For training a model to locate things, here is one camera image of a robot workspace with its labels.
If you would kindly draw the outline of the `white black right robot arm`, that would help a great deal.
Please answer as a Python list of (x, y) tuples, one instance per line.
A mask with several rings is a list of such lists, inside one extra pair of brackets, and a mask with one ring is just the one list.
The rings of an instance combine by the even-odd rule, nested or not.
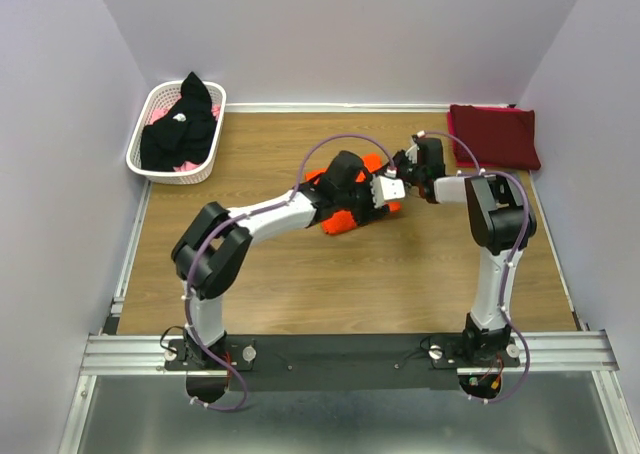
[(461, 334), (449, 345), (451, 354), (480, 366), (504, 353), (514, 328), (510, 304), (517, 266), (529, 238), (536, 233), (535, 212), (519, 179), (507, 173), (448, 175), (442, 141), (421, 131), (411, 146), (396, 153), (398, 177), (419, 189), (431, 204), (466, 205), (470, 231), (480, 248), (474, 304)]

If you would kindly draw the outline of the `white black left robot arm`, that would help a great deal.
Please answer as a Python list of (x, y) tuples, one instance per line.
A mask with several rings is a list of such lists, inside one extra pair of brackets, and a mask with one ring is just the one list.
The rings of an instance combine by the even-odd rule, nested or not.
[(324, 169), (299, 171), (293, 188), (279, 197), (230, 209), (217, 202), (205, 205), (171, 252), (184, 286), (186, 358), (201, 369), (230, 368), (222, 297), (251, 247), (344, 217), (354, 227), (384, 217), (404, 195), (397, 167), (393, 159), (341, 151)]

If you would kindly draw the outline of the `orange t shirt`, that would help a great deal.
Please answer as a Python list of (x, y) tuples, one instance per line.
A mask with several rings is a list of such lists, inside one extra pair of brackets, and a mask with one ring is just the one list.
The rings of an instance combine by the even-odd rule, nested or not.
[[(323, 231), (328, 235), (339, 235), (358, 228), (348, 212), (350, 192), (358, 183), (370, 187), (373, 174), (384, 166), (376, 153), (360, 157), (349, 151), (341, 151), (325, 169), (307, 171), (303, 186), (314, 187), (321, 195), (321, 220)], [(401, 209), (400, 202), (389, 202), (390, 214)]]

